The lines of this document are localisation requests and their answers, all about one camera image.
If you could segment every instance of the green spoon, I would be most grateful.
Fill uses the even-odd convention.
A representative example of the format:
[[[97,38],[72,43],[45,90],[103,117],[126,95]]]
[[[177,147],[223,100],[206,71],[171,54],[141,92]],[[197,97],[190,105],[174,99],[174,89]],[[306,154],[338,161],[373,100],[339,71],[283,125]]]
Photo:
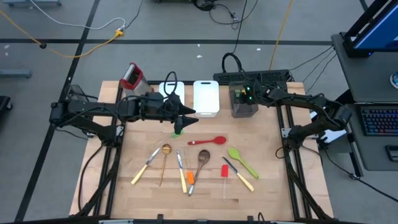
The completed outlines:
[[[250,172],[251,175],[253,175],[254,178],[258,179],[259,175],[257,174],[256,171],[254,171],[254,169],[252,169],[251,167],[249,167],[249,165],[247,165],[242,159],[241,156],[239,155],[239,151],[233,147],[228,149],[228,155],[232,158],[232,159],[236,159],[237,161],[241,162],[242,165]]]

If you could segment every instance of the brown ladle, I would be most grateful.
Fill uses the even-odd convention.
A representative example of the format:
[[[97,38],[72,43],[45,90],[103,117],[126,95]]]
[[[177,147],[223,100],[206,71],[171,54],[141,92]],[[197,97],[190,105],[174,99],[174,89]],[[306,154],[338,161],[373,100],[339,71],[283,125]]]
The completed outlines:
[[[195,174],[195,181],[191,185],[191,188],[189,189],[188,196],[191,196],[193,193],[193,188],[195,187],[195,184],[198,179],[199,171],[200,169],[210,160],[210,152],[207,151],[206,149],[202,150],[199,152],[198,155],[198,170],[197,173]]]

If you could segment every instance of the blue screen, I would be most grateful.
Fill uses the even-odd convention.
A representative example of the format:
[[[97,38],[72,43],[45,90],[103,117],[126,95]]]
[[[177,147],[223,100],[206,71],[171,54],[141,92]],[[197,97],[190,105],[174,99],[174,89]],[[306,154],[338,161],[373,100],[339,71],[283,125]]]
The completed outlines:
[[[369,30],[354,48],[398,50],[398,5]]]

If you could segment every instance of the computer monitor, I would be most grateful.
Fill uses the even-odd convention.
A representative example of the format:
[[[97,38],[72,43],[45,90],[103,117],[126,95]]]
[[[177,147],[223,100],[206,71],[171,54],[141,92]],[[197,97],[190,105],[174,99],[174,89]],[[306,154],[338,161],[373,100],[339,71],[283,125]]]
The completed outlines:
[[[375,0],[344,38],[349,57],[398,52],[398,0]]]

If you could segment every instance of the kitchen utensil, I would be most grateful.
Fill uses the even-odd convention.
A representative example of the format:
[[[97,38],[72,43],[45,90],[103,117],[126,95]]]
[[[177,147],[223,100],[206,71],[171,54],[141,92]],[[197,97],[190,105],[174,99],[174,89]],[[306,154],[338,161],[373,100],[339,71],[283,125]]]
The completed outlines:
[[[131,184],[136,184],[136,182],[138,181],[138,179],[142,176],[142,174],[144,173],[145,169],[148,167],[148,165],[150,164],[150,162],[152,162],[152,160],[154,159],[154,157],[156,156],[156,154],[160,151],[160,148],[156,149],[154,153],[152,153],[152,155],[150,155],[149,159],[147,160],[147,162],[145,163],[145,166],[138,172],[138,174],[135,176],[135,178],[133,178],[133,180],[131,181]]]
[[[184,159],[185,159],[185,162],[187,163],[187,168],[188,168],[188,171],[187,171],[188,184],[193,184],[193,183],[195,183],[195,180],[193,178],[193,172],[189,166],[189,157],[187,156],[187,154],[188,154],[187,150],[184,149]]]
[[[226,201],[226,179],[228,177],[228,165],[224,164],[221,167],[221,176],[224,177],[224,186],[223,186],[223,202]]]
[[[198,155],[198,170],[197,173],[195,174],[195,182],[191,185],[191,188],[189,189],[188,196],[191,196],[193,193],[193,188],[195,187],[196,182],[198,181],[198,175],[200,169],[205,165],[210,159],[210,152],[207,151],[206,149],[202,150],[199,152]]]
[[[257,174],[257,172],[254,171],[254,169],[252,167],[249,167],[249,165],[241,159],[241,156],[239,155],[239,151],[237,149],[235,149],[234,147],[229,148],[228,149],[228,155],[232,159],[236,159],[237,161],[241,162],[242,165],[250,172],[250,174],[254,178],[256,178],[256,179],[259,178],[259,175]]]
[[[208,143],[208,142],[213,142],[215,144],[224,144],[226,142],[226,138],[224,136],[217,136],[212,140],[206,140],[206,141],[190,141],[188,142],[188,145],[197,145],[197,144],[203,144],[203,143]]]
[[[163,159],[162,173],[161,173],[161,175],[160,175],[159,187],[162,185],[164,167],[165,167],[165,165],[166,165],[166,158],[167,158],[167,155],[169,155],[170,152],[172,152],[172,147],[171,147],[169,144],[164,144],[164,145],[162,146],[162,152],[163,152],[163,154],[164,154],[164,159]]]
[[[238,177],[242,180],[242,182],[248,187],[248,189],[253,192],[254,191],[254,187],[249,183],[249,181],[247,181],[244,177],[242,177],[242,175],[238,172],[238,170],[232,165],[232,163],[230,163],[229,160],[227,160],[227,158],[223,157],[223,159],[225,160],[225,162],[229,165],[229,167],[232,169],[232,171],[238,175]]]
[[[185,183],[184,173],[182,172],[182,159],[181,159],[181,154],[180,154],[179,150],[177,150],[177,159],[178,159],[178,166],[180,167],[182,192],[187,193],[187,184]]]

